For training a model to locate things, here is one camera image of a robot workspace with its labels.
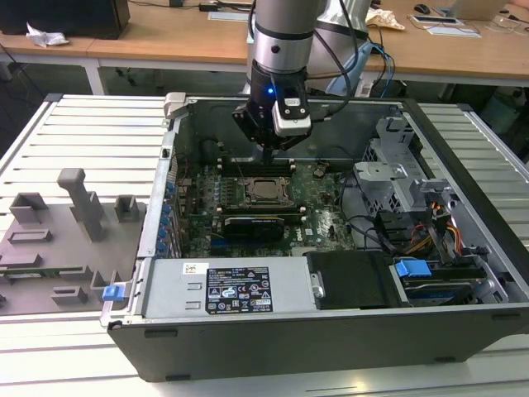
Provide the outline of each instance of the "wooden desk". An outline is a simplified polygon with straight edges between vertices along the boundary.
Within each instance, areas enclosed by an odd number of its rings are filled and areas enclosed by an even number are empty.
[[[129,3],[131,20],[119,40],[95,40],[94,58],[246,63],[244,22],[210,21],[193,9],[142,7]]]
[[[432,0],[424,3],[428,6],[439,4]],[[489,30],[487,26],[491,22],[471,21],[469,23],[479,29],[482,38],[435,36],[417,29],[407,18],[417,15],[413,10],[415,4],[414,0],[384,1],[384,6],[406,27],[405,31],[382,30],[384,47],[395,59],[396,79],[482,85],[529,84],[529,32],[524,32],[528,36],[505,34]],[[511,5],[508,8],[517,17],[529,21],[528,10]],[[377,29],[370,29],[369,33],[374,41],[379,41]],[[380,56],[372,56],[363,78],[373,81],[382,65]]]
[[[189,0],[187,4],[198,1]],[[384,45],[397,66],[395,79],[529,86],[528,36],[490,31],[486,27],[489,22],[472,22],[480,30],[480,39],[434,36],[417,29],[407,19],[407,15],[416,14],[416,3],[417,0],[384,0],[384,7],[393,10],[406,27],[406,31],[383,29]],[[129,26],[117,41],[72,38],[69,45],[48,49],[33,45],[23,36],[0,36],[0,42],[21,62],[83,66],[95,94],[105,93],[99,75],[101,67],[245,72],[244,22],[211,21],[207,13],[198,9],[132,3],[129,7]],[[517,17],[529,20],[527,10],[509,7]],[[376,29],[371,36],[379,40]],[[4,60],[9,59],[0,52],[0,61]],[[361,85],[369,86],[382,67],[380,56],[373,55],[362,74]]]

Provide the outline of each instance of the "blue plastic clip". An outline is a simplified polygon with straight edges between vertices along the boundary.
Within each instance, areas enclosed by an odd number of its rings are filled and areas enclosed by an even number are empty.
[[[431,270],[426,261],[422,259],[402,259],[395,264],[399,277],[429,277]]]
[[[104,302],[122,302],[125,300],[125,286],[124,285],[108,285],[102,291],[102,300]]]

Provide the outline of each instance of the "yellow wire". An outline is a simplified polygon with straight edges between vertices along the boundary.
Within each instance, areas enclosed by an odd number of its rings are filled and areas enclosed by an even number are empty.
[[[412,252],[418,251],[423,248],[427,243],[431,241],[431,237],[427,237],[422,242],[418,243],[416,246],[412,247],[410,250],[406,251],[406,254],[411,254]]]

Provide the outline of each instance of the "power supply label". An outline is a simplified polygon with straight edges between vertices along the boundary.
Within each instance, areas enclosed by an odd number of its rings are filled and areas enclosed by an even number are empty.
[[[272,312],[268,267],[207,269],[209,314]]]

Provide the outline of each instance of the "white paper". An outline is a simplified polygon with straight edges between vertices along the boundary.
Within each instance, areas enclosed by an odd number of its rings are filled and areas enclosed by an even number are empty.
[[[26,37],[41,47],[46,48],[48,45],[61,45],[69,43],[62,33],[48,33],[46,31],[39,31],[38,29],[35,29],[34,27],[30,26],[29,23],[26,25]]]

